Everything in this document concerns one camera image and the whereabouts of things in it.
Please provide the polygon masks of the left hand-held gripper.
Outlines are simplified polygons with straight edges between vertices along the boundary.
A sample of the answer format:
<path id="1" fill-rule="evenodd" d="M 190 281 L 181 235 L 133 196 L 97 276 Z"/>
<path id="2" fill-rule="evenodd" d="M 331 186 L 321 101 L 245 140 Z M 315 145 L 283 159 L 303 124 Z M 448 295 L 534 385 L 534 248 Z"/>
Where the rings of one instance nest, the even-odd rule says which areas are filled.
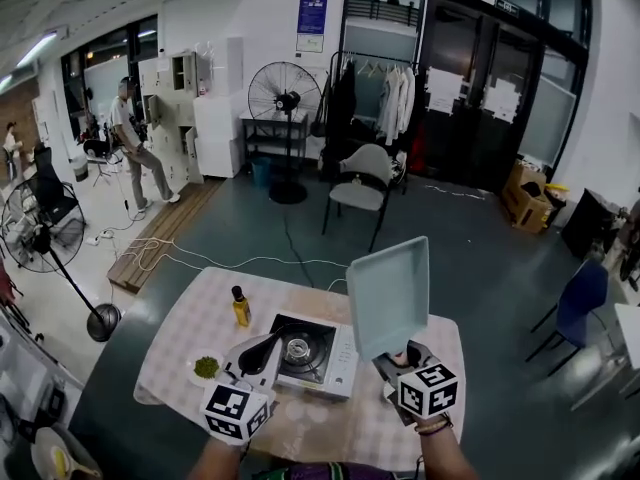
<path id="1" fill-rule="evenodd" d="M 282 350 L 281 329 L 229 350 L 200 404 L 200 415 L 212 437 L 241 446 L 264 426 L 273 413 Z"/>

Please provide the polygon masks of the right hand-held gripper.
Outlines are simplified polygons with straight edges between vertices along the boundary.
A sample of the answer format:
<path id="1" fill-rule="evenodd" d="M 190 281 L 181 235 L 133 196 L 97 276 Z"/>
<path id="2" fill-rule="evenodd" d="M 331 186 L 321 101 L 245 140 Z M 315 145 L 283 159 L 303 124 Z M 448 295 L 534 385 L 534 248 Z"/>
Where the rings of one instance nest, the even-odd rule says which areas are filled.
<path id="1" fill-rule="evenodd" d="M 405 426 L 447 414 L 458 401 L 458 377 L 422 343 L 408 341 L 403 365 L 387 353 L 372 363 L 384 382 L 383 399 Z"/>

